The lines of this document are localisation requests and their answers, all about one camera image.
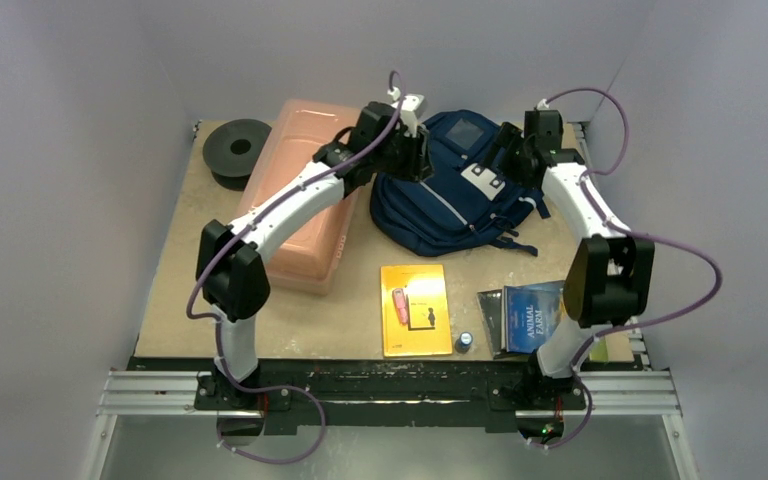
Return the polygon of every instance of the orange plastic box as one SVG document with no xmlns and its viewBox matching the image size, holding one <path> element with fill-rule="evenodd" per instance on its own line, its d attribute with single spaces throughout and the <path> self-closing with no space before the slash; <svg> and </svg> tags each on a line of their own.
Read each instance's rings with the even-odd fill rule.
<svg viewBox="0 0 768 480">
<path fill-rule="evenodd" d="M 263 146 L 237 216 L 260 206 L 295 178 L 319 147 L 353 126 L 360 110 L 287 100 Z M 293 234 L 266 265 L 273 286 L 325 295 L 331 290 L 357 192 L 319 213 Z"/>
</svg>

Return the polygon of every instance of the white wall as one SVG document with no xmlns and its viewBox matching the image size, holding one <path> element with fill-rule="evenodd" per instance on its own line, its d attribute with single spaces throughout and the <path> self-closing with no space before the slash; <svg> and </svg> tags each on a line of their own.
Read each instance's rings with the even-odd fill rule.
<svg viewBox="0 0 768 480">
<path fill-rule="evenodd" d="M 288 97 L 381 100 L 390 68 L 432 111 L 520 120 L 565 88 L 607 88 L 654 0 L 139 0 L 189 113 L 272 119 Z M 596 98 L 559 102 L 589 120 Z"/>
<path fill-rule="evenodd" d="M 0 1 L 0 479 L 76 478 L 187 128 L 130 0 Z"/>
<path fill-rule="evenodd" d="M 703 478 L 768 478 L 768 2 L 659 1 L 611 91 L 632 140 L 605 196 L 630 225 L 704 248 L 725 273 L 709 307 L 646 338 L 675 374 Z M 606 102 L 589 132 L 597 163 L 619 135 Z M 656 257 L 650 314 L 710 285 L 701 262 Z"/>
</svg>

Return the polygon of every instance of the wooden table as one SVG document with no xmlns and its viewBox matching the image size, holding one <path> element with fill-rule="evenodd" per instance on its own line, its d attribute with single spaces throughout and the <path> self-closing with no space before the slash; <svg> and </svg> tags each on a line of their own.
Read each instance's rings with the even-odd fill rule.
<svg viewBox="0 0 768 480">
<path fill-rule="evenodd" d="M 195 283 L 202 227 L 212 219 L 228 223 L 241 194 L 220 187 L 202 159 L 207 136 L 224 122 L 202 122 L 193 144 L 186 177 L 160 257 L 143 325 L 138 357 L 212 357 L 213 325 L 193 321 L 185 305 Z M 565 147 L 577 147 L 573 129 L 565 128 Z M 485 246 L 438 258 L 422 258 L 381 233 L 369 216 L 371 186 L 360 189 L 334 286 L 327 296 L 274 288 L 258 313 L 259 357 L 380 359 L 382 356 L 379 269 L 382 265 L 441 263 L 445 269 L 453 339 L 468 331 L 474 347 L 465 355 L 429 357 L 490 360 L 487 336 L 475 294 L 504 285 L 523 285 L 566 277 L 578 242 L 551 202 L 550 219 L 530 215 L 520 225 L 519 241 L 540 250 L 535 258 L 514 250 Z M 199 295 L 196 311 L 208 306 Z M 609 337 L 609 358 L 631 361 L 627 337 Z"/>
</svg>

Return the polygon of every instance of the backpack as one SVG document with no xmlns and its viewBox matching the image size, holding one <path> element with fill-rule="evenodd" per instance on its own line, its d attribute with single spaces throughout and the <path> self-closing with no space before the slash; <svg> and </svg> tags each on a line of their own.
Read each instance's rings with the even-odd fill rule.
<svg viewBox="0 0 768 480">
<path fill-rule="evenodd" d="M 505 182 L 490 199 L 461 175 L 485 157 L 499 125 L 469 110 L 438 113 L 424 124 L 434 175 L 412 183 L 378 174 L 369 204 L 375 225 L 423 257 L 482 245 L 537 256 L 535 247 L 515 241 L 519 233 L 514 228 L 535 209 L 549 217 L 543 192 Z M 503 153 L 496 155 L 494 164 Z"/>
</svg>

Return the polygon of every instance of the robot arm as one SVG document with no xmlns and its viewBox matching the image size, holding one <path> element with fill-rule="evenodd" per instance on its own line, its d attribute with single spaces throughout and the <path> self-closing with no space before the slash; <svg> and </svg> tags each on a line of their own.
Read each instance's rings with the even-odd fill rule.
<svg viewBox="0 0 768 480">
<path fill-rule="evenodd" d="M 391 94 L 396 98 L 399 92 Z M 339 169 L 371 144 L 396 111 L 394 105 L 370 103 L 347 143 L 335 140 L 323 146 L 296 180 L 230 225 L 213 221 L 205 227 L 197 276 L 220 249 L 246 230 L 204 283 L 204 296 L 221 319 L 230 370 L 226 373 L 234 380 L 243 381 L 257 368 L 255 316 L 269 296 L 264 265 L 280 245 L 316 214 L 368 183 L 374 173 L 386 172 L 408 181 L 420 181 L 433 173 L 427 155 L 428 134 L 417 121 L 423 108 L 423 97 L 408 95 L 402 102 L 401 121 L 386 139 L 358 163 Z M 505 148 L 498 162 L 501 173 L 520 185 L 542 188 L 581 239 L 564 285 L 564 305 L 570 318 L 561 321 L 536 355 L 541 374 L 550 378 L 572 375 L 570 365 L 581 358 L 578 350 L 588 336 L 642 313 L 654 249 L 651 243 L 628 238 L 605 225 L 585 196 L 582 182 L 601 213 L 622 224 L 590 180 L 582 177 L 585 167 L 578 153 L 561 148 L 562 134 L 557 111 L 535 110 L 526 113 L 524 132 L 506 123 L 497 135 L 498 141 L 507 143 L 499 146 Z M 482 165 L 489 168 L 500 148 L 491 149 L 493 158 Z"/>
<path fill-rule="evenodd" d="M 390 94 L 395 102 L 401 92 L 394 88 Z M 399 106 L 400 121 L 384 141 L 357 163 L 340 169 L 375 141 Z M 214 220 L 205 226 L 197 277 L 217 252 L 239 236 L 239 242 L 209 273 L 203 288 L 205 299 L 221 322 L 230 370 L 226 373 L 236 381 L 243 381 L 257 368 L 255 318 L 270 292 L 264 265 L 278 248 L 319 212 L 368 183 L 375 173 L 386 172 L 414 182 L 431 176 L 428 132 L 417 121 L 424 108 L 424 97 L 420 95 L 407 95 L 401 104 L 369 103 L 346 143 L 335 139 L 324 145 L 293 182 L 229 225 Z"/>
</svg>

